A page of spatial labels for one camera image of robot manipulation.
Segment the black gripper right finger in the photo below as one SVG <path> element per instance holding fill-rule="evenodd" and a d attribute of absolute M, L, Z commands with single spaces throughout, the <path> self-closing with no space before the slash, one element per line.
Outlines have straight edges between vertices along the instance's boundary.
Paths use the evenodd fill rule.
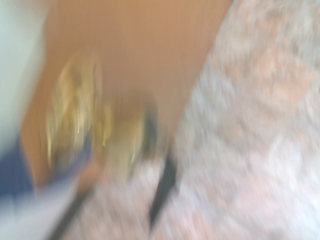
<path fill-rule="evenodd" d="M 169 148 L 165 157 L 165 165 L 159 179 L 154 199 L 149 209 L 149 226 L 153 227 L 160 212 L 163 210 L 168 197 L 177 183 L 178 162 L 174 150 Z"/>

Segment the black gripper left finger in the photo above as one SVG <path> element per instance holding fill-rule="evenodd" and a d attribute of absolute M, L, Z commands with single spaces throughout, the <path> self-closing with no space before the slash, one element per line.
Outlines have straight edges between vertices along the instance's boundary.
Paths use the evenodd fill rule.
<path fill-rule="evenodd" d="M 86 198 L 87 194 L 82 193 L 73 200 L 66 213 L 63 215 L 61 221 L 58 223 L 52 234 L 48 237 L 49 240 L 62 239 Z"/>

